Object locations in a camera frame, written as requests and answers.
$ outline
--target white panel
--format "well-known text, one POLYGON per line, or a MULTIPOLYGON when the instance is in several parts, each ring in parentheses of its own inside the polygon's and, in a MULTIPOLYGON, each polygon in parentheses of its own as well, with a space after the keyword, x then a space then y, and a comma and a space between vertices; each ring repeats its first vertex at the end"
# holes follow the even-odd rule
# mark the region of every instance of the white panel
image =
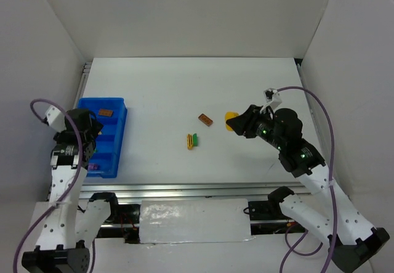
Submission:
MULTIPOLYGON (((393 26, 393 0, 330 0, 302 63, 306 86, 322 98, 334 123, 339 181, 356 208, 391 235, 393 26)), ((327 142, 326 121, 314 108, 327 142)), ((376 272, 391 272, 393 249, 389 241, 372 258, 376 272)))
POLYGON ((279 206, 285 216, 294 219, 318 238, 325 249, 330 247, 328 236, 332 234, 332 224, 329 219, 304 203, 297 195, 287 196, 279 206))
POLYGON ((303 57, 327 0, 49 0, 93 57, 303 57))
MULTIPOLYGON (((225 129, 227 111, 243 113, 265 103, 263 90, 300 85, 293 59, 140 58, 95 59, 84 97, 123 97, 129 109, 118 177, 87 182, 183 184, 292 182, 278 151, 263 140, 225 129), (214 121, 207 127, 198 116, 214 121), (199 146, 187 150, 187 134, 199 146)), ((304 136, 318 145, 306 98, 281 93, 294 109, 304 136)))
POLYGON ((250 240, 246 199, 143 201, 141 243, 250 240))

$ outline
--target black mount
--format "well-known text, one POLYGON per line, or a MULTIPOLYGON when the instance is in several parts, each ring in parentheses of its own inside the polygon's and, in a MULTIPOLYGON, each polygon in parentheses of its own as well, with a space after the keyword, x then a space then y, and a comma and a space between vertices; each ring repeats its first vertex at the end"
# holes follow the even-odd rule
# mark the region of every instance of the black mount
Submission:
POLYGON ((59 245, 56 250, 34 251, 23 254, 22 266, 30 273, 86 273, 89 268, 89 249, 83 243, 68 250, 59 245))
POLYGON ((332 261, 337 267, 345 272, 352 273, 359 268, 385 245, 390 239, 384 228, 372 228, 372 235, 366 240, 356 240, 356 245, 343 245, 337 237, 332 261))
MULTIPOLYGON (((103 124, 97 121, 95 115, 92 118, 92 112, 86 108, 75 108, 67 112, 73 119, 82 140, 82 167, 87 168, 89 159, 94 154, 96 148, 95 139, 103 128, 103 124)), ((65 118, 66 130, 58 132, 54 136, 56 146, 51 153, 51 166, 55 169, 60 165, 71 165, 76 167, 78 162, 78 142, 75 132, 70 122, 65 118)))

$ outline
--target blue bin compartment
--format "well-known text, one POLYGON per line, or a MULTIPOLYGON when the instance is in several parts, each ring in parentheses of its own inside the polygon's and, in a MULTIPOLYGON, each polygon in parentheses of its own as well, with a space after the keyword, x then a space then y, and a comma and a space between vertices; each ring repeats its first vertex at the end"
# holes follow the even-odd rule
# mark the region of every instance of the blue bin compartment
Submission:
POLYGON ((79 100, 78 108, 88 108, 104 125, 102 134, 96 139, 96 152, 89 164, 98 165, 97 170, 88 170, 87 177, 114 178, 118 175, 127 108, 120 97, 85 97, 79 100), (100 109, 111 110, 111 117, 99 116, 100 109))

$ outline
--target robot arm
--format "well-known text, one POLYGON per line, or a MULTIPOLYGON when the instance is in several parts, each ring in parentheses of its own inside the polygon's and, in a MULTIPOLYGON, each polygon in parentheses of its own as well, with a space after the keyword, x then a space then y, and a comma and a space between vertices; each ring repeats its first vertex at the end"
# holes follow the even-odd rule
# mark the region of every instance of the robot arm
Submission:
POLYGON ((79 153, 75 132, 67 119, 55 107, 46 112, 45 122, 57 133, 51 153, 52 190, 49 207, 55 206, 44 220, 44 226, 34 251, 23 254, 22 266, 32 273, 86 273, 89 267, 89 247, 104 221, 116 217, 118 200, 114 193, 96 193, 76 222, 79 193, 87 174, 89 159, 95 149, 95 139, 103 128, 92 112, 74 109, 68 112, 79 130, 82 153, 79 153), (77 164, 82 168, 68 195, 58 202, 75 178, 77 164))
POLYGON ((302 138, 302 122, 295 111, 281 108, 273 111, 270 104, 280 103, 278 91, 265 91, 267 104, 251 105, 242 115, 228 119, 226 124, 239 136, 247 139, 261 137, 279 150, 279 160, 287 172, 301 182, 323 206, 328 217, 319 214, 281 187, 268 196, 281 213, 299 222, 315 235, 326 248, 332 243, 333 209, 330 185, 336 195, 338 229, 332 257, 344 272, 353 272, 376 254, 389 240, 384 228, 375 228, 353 206, 335 180, 328 181, 329 168, 317 149, 302 138))

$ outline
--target white table surface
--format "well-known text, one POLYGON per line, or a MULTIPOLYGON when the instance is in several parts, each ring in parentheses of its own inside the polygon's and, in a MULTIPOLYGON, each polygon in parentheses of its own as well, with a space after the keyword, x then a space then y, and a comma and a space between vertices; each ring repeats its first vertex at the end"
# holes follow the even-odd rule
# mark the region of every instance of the white table surface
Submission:
MULTIPOLYGON (((116 179, 99 184, 292 182, 278 152, 263 140, 225 129, 227 111, 243 113, 265 103, 267 88, 300 86, 293 59, 117 58, 94 59, 83 97, 123 97, 128 109, 116 179), (214 121, 199 121, 204 113, 214 121), (186 135, 199 146, 187 150, 186 135)), ((304 137, 318 149, 305 95, 281 93, 294 109, 304 137)))
MULTIPOLYGON (((302 234, 290 234, 295 243, 302 234)), ((319 245, 308 235, 299 245, 309 253, 319 245)), ((278 273, 283 256, 288 251, 283 234, 256 235, 243 242, 181 243, 181 244, 124 244, 122 239, 96 240, 94 273, 278 273)), ((319 273, 327 257, 321 249, 311 257, 292 253, 284 273, 319 273)), ((342 273, 331 262, 326 273, 342 273)), ((372 273, 369 262, 354 273, 372 273)))

